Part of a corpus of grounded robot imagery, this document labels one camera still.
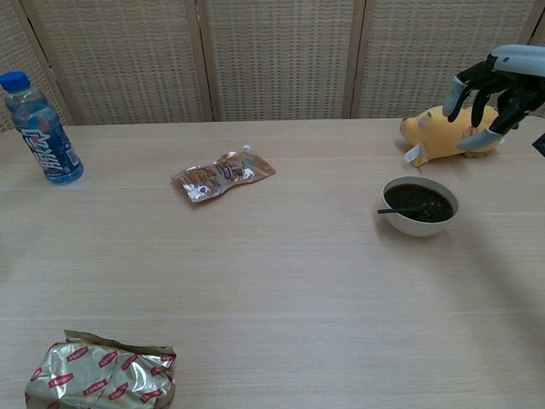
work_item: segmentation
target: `wicker wall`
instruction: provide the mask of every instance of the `wicker wall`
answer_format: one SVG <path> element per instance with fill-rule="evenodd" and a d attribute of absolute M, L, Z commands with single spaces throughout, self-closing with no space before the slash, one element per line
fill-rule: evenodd
<path fill-rule="evenodd" d="M 533 0 L 375 0 L 358 118 L 442 105 L 453 77 L 517 43 Z"/>
<path fill-rule="evenodd" d="M 19 1 L 0 0 L 0 71 L 27 71 L 78 124 L 340 118 L 351 105 L 353 118 L 414 115 L 440 105 L 454 75 L 493 47 L 530 37 L 545 5 L 21 0 L 59 98 Z M 536 33 L 544 44 L 545 27 Z M 9 124 L 1 108 L 0 130 Z"/>
<path fill-rule="evenodd" d="M 34 50 L 26 36 L 23 27 L 9 0 L 0 0 L 0 73 L 13 70 L 22 70 L 28 74 L 32 83 L 39 87 L 53 102 L 60 112 L 59 104 L 54 97 L 53 90 L 46 78 Z M 0 102 L 0 131 L 13 128 L 9 112 Z"/>
<path fill-rule="evenodd" d="M 199 5 L 210 38 L 217 119 L 341 117 L 353 0 Z"/>
<path fill-rule="evenodd" d="M 49 40 L 46 53 L 63 74 L 63 90 L 75 100 L 80 122 L 204 120 L 181 0 L 26 3 L 38 35 Z"/>

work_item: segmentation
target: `plastic bottle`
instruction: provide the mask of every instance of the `plastic bottle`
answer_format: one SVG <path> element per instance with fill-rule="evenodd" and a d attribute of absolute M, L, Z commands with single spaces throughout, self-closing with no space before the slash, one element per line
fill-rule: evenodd
<path fill-rule="evenodd" d="M 31 87 L 21 71 L 0 75 L 0 84 L 8 91 L 4 100 L 15 128 L 42 166 L 45 177 L 57 185 L 79 179 L 83 165 L 62 128 L 59 114 L 45 95 Z"/>

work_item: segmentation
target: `robot finger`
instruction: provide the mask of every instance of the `robot finger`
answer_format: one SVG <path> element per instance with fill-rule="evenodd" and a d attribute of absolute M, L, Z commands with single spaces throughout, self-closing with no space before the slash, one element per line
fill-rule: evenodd
<path fill-rule="evenodd" d="M 462 103 L 473 89 L 483 88 L 491 78 L 496 76 L 492 71 L 493 68 L 494 66 L 488 60 L 481 61 L 454 77 L 454 82 L 450 86 L 449 94 L 443 104 L 443 115 L 449 117 L 449 122 L 456 119 L 462 108 Z"/>
<path fill-rule="evenodd" d="M 530 110 L 539 107 L 543 102 L 545 102 L 545 96 L 535 91 L 526 91 L 511 98 L 510 102 L 487 130 L 483 130 L 471 138 L 464 139 L 458 144 L 458 148 L 473 151 L 500 141 L 530 113 Z"/>
<path fill-rule="evenodd" d="M 473 102 L 473 109 L 471 111 L 471 125 L 474 128 L 477 128 L 480 124 L 480 121 L 483 119 L 483 113 L 485 111 L 486 103 L 491 98 L 492 94 L 496 92 L 503 91 L 509 87 L 510 82 L 505 81 L 504 78 L 495 76 L 490 77 L 487 85 L 484 85 L 483 88 L 479 91 Z"/>

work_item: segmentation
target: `yellow stuffed animal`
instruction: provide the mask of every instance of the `yellow stuffed animal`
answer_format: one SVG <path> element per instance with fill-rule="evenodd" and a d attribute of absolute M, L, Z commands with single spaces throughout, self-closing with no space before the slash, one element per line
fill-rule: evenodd
<path fill-rule="evenodd" d="M 416 167 L 435 158 L 463 153 L 467 158 L 483 157 L 487 155 L 499 142 L 490 144 L 476 151 L 458 149 L 462 139 L 478 134 L 485 130 L 497 117 L 497 111 L 492 107 L 485 107 L 483 120 L 477 128 L 471 126 L 471 108 L 462 109 L 456 120 L 449 123 L 441 112 L 442 107 L 428 109 L 414 118 L 401 121 L 399 130 L 401 135 L 413 145 L 405 154 L 405 160 Z"/>

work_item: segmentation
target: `black spoon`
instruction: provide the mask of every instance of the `black spoon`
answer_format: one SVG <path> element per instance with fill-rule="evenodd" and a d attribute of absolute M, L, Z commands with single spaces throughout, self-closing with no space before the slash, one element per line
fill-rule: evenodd
<path fill-rule="evenodd" d="M 421 207 L 407 207 L 407 208 L 398 208 L 398 209 L 379 209 L 376 212 L 379 215 L 383 215 L 385 213 L 417 213 L 420 211 Z"/>
<path fill-rule="evenodd" d="M 397 209 L 379 209 L 376 212 L 379 215 L 383 215 L 385 213 L 418 213 L 419 211 L 422 212 L 422 214 L 425 217 L 432 217 L 432 213 L 429 210 L 426 210 L 427 207 L 431 207 L 431 203 L 424 203 L 421 204 L 419 207 L 399 207 Z"/>

